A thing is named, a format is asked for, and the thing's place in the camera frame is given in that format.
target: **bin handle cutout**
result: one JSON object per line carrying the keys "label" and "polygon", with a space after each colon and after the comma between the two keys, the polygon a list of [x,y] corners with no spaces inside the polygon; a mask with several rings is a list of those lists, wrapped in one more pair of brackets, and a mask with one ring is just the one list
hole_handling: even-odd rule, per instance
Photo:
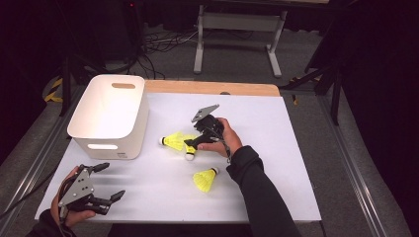
{"label": "bin handle cutout", "polygon": [[112,87],[119,88],[119,89],[135,89],[134,84],[128,84],[128,83],[112,83]]}
{"label": "bin handle cutout", "polygon": [[89,147],[92,150],[117,150],[117,145],[111,145],[111,144],[88,144],[87,147]]}

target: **white table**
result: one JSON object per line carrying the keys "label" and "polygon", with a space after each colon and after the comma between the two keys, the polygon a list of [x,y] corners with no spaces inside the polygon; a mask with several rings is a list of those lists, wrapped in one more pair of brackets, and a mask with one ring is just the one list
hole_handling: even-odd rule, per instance
{"label": "white table", "polygon": [[[73,140],[51,180],[36,214],[50,207],[59,185],[76,165],[111,166],[91,178],[95,197],[126,190],[107,215],[89,221],[124,223],[242,223],[247,213],[238,186],[230,179],[225,158],[198,151],[193,161],[184,152],[160,146],[158,138],[176,131],[199,135],[192,116],[198,109],[220,104],[212,115],[230,121],[243,144],[252,145],[264,161],[265,172],[279,190],[293,220],[320,220],[315,196],[298,149],[283,98],[199,94],[148,93],[150,113],[142,150],[129,161],[89,158]],[[196,172],[218,167],[209,193],[193,183]]]}

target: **dark background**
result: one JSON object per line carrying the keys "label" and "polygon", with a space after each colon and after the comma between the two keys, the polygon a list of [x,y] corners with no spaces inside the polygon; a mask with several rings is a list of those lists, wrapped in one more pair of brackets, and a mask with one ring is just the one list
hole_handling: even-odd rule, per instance
{"label": "dark background", "polygon": [[[112,1],[102,1],[102,5],[88,1],[83,7],[62,1],[61,10],[74,20],[68,23],[72,36],[51,2],[0,2],[0,163],[45,107],[42,90],[60,73],[61,62],[69,52],[80,53],[101,66],[106,60],[126,60],[136,52],[132,49],[138,44],[137,31],[126,24],[124,9],[112,7]],[[93,7],[101,10],[96,9],[96,15],[87,14]],[[170,31],[190,29],[198,13],[197,6],[135,7],[140,8],[142,20],[150,26],[163,24]],[[418,15],[408,3],[394,6],[382,1],[359,1],[352,8],[358,11],[357,17],[344,19],[335,25],[335,32],[326,34],[312,67],[329,63],[347,34],[357,34],[355,50],[341,68],[343,88],[380,174],[402,208],[413,236],[419,236]],[[330,16],[304,16],[290,11],[286,28],[327,32]],[[126,37],[114,39],[112,34]],[[112,40],[125,43],[109,44]]]}

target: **wooden table edge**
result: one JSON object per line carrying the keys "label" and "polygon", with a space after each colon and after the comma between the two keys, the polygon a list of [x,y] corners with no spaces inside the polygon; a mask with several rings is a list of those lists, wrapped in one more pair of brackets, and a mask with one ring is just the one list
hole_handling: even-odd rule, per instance
{"label": "wooden table edge", "polygon": [[225,94],[236,96],[280,97],[273,84],[145,80],[145,90],[150,93]]}

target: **black sleeve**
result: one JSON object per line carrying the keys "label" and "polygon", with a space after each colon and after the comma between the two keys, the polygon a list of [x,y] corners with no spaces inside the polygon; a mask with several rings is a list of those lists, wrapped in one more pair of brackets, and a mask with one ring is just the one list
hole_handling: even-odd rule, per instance
{"label": "black sleeve", "polygon": [[243,193],[254,237],[300,236],[286,204],[252,147],[239,148],[227,172]]}
{"label": "black sleeve", "polygon": [[[67,227],[64,227],[66,236],[76,237],[76,235]],[[32,231],[27,234],[27,237],[59,237],[62,236],[58,226],[52,218],[49,209],[44,210],[40,215],[40,221],[34,225]]]}

